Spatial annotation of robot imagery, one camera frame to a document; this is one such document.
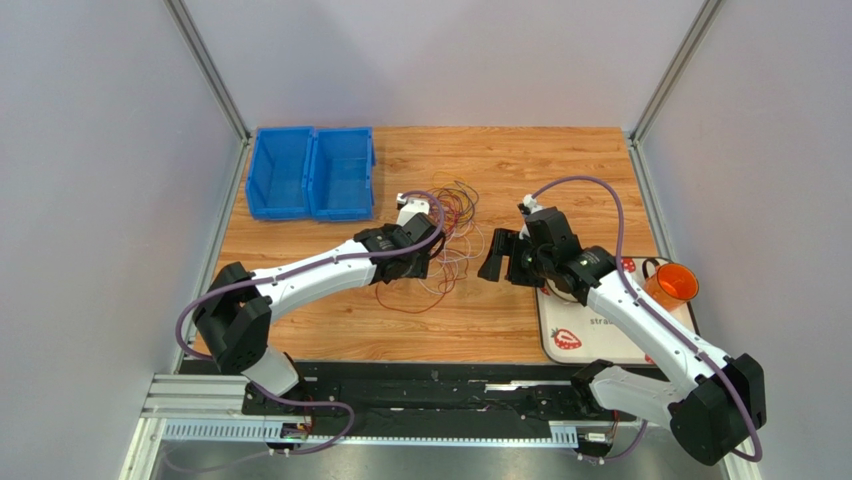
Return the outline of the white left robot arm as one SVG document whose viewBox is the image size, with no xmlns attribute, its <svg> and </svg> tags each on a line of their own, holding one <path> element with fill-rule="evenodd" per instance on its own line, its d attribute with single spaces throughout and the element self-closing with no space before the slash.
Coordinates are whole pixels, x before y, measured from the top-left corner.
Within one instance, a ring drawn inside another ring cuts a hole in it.
<svg viewBox="0 0 852 480">
<path fill-rule="evenodd" d="M 292 264 L 249 271 L 234 262 L 200 297 L 192 321 L 220 374 L 242 375 L 282 396 L 302 378 L 293 360 L 269 344 L 275 321 L 344 290 L 422 278 L 441 240 L 438 223 L 416 213 L 403 224 L 362 230 L 330 251 Z"/>
</svg>

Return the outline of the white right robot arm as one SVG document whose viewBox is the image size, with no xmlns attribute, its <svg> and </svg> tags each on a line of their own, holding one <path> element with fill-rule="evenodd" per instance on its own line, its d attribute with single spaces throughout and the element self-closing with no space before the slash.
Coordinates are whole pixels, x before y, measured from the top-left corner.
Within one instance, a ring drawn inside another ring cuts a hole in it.
<svg viewBox="0 0 852 480">
<path fill-rule="evenodd" d="M 596 360 L 571 379 L 584 415 L 624 412 L 667 428 L 708 466 L 766 423 L 765 375 L 747 353 L 733 357 L 685 328 L 602 247 L 584 248 L 554 207 L 527 210 L 522 230 L 494 231 L 480 278 L 542 288 L 548 283 L 614 324 L 663 372 L 657 380 Z"/>
</svg>

